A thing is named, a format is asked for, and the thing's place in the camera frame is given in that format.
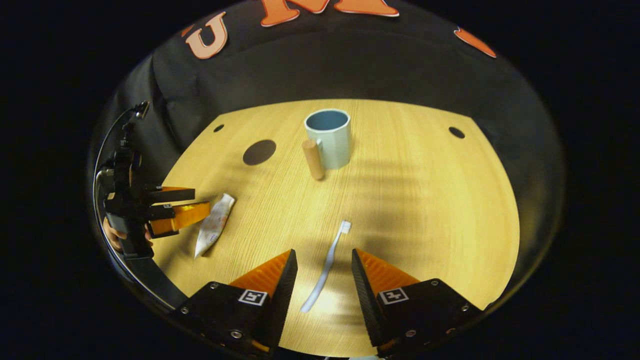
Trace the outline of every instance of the human hand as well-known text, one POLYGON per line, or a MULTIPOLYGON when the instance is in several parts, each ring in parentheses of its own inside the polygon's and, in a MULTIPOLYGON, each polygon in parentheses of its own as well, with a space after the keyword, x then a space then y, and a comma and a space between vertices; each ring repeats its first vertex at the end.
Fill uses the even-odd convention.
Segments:
MULTIPOLYGON (((109 220, 107 220, 106 217, 104 217, 104 220, 102 221, 102 227, 104 228, 104 233, 107 234, 107 239, 109 240, 109 243, 111 244, 111 246, 117 251, 117 252, 122 252, 122 246, 120 245, 120 241, 118 240, 118 238, 121 239, 126 239, 127 238, 127 234, 121 232, 121 231, 117 231, 116 229, 113 229, 110 225, 109 225, 109 220)), ((150 246, 154 246, 154 243, 152 243, 151 240, 151 233, 149 232, 149 228, 147 227, 147 225, 145 224, 145 239, 147 239, 147 241, 149 242, 150 246)))

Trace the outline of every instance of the white toothbrush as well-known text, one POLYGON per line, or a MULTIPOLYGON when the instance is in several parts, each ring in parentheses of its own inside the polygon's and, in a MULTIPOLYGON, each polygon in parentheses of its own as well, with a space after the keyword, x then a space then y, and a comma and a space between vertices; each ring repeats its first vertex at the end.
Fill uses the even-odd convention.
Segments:
POLYGON ((340 229, 338 229, 338 234, 335 236, 335 240, 329 249, 329 253, 326 255, 326 261, 324 262, 324 269, 320 274, 320 279, 316 283, 316 287, 311 291, 309 298, 305 301, 304 305, 300 311, 303 313, 308 313, 311 310, 311 307, 316 303, 318 296, 320 296, 320 291, 324 287, 324 283, 326 282, 327 276, 329 276, 329 270, 331 270, 331 266, 333 265, 333 255, 335 254, 335 246, 338 245, 338 239, 340 238, 340 234, 348 234, 351 229, 351 223, 347 220, 343 220, 340 223, 340 229))

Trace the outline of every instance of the table surface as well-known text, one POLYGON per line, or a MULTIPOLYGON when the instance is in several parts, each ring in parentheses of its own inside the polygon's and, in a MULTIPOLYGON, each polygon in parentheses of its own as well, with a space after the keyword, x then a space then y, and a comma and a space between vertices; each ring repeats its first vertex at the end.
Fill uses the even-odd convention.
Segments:
POLYGON ((471 118, 424 106, 328 99, 226 113, 193 141, 164 185, 195 188, 197 200, 223 192, 237 200, 201 258, 193 259, 200 223, 154 242, 154 261, 187 296, 296 250, 298 276, 280 346, 308 354, 376 353, 351 273, 355 247, 421 281, 441 278, 480 309, 504 291, 518 254, 516 201, 489 141, 471 118), (316 181, 301 149, 303 120, 323 108, 351 115, 353 153, 348 165, 316 181), (245 150, 261 140, 274 141, 275 152, 246 165, 245 150), (351 230, 338 242, 315 306, 302 313, 343 219, 351 230))

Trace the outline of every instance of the cup rim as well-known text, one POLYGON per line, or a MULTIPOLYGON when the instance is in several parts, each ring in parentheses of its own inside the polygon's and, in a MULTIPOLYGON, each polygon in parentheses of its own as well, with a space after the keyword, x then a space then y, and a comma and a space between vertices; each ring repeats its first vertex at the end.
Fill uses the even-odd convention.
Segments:
POLYGON ((307 117, 305 118, 305 121, 304 121, 304 123, 305 123, 305 129, 307 129, 307 130, 309 130, 309 131, 313 131, 313 132, 315 132, 315 133, 332 133, 332 132, 334 132, 334 131, 337 131, 337 130, 340 130, 340 129, 342 129, 342 128, 346 127, 347 125, 349 125, 349 123, 350 123, 350 122, 351 122, 351 115, 349 115, 349 113, 347 113, 347 112, 346 112, 346 111, 344 111, 344 110, 341 110, 341 109, 335 109, 335 108, 320 109, 320 110, 314 111, 314 112, 312 112, 311 114, 307 115, 307 117), (339 127, 336 127, 335 129, 329 129, 329 130, 316 130, 316 129, 314 129, 313 127, 309 127, 309 125, 307 125, 307 120, 308 120, 310 117, 314 116, 314 115, 315 115, 315 114, 317 114, 317 113, 321 113, 321 112, 324 112, 324 111, 337 111, 337 112, 339 112, 339 113, 343 113, 343 114, 345 114, 345 115, 347 116, 347 121, 345 121, 345 123, 344 123, 343 125, 341 125, 341 126, 339 126, 339 127))

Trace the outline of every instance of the orange letter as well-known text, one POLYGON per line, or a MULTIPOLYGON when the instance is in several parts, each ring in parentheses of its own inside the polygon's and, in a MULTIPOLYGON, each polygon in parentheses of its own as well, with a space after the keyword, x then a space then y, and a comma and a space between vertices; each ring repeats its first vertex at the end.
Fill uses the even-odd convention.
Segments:
POLYGON ((400 15, 399 11, 387 5, 384 0, 340 0, 333 7, 343 13, 368 13, 390 17, 400 15))
POLYGON ((458 26, 457 30, 453 31, 454 34, 456 34, 456 36, 466 42, 467 44, 475 47, 476 49, 482 51, 483 53, 491 56, 492 58, 495 57, 495 53, 493 52, 493 50, 491 50, 491 48, 489 48, 484 42, 480 41, 480 39, 478 39, 477 37, 471 35, 470 33, 467 33, 465 30, 460 29, 460 27, 458 26))
MULTIPOLYGON (((289 0, 300 5, 312 13, 321 13, 326 8, 329 0, 289 0)), ((299 10, 290 9, 286 0, 262 0, 266 17, 260 21, 265 28, 287 22, 300 15, 299 10)))
POLYGON ((187 37, 185 42, 189 44, 191 51, 198 59, 208 59, 218 54, 227 43, 227 28, 225 28, 225 23, 222 22, 222 17, 225 14, 226 12, 217 14, 206 24, 213 31, 213 44, 207 46, 202 42, 202 37, 200 36, 202 29, 197 29, 187 37))

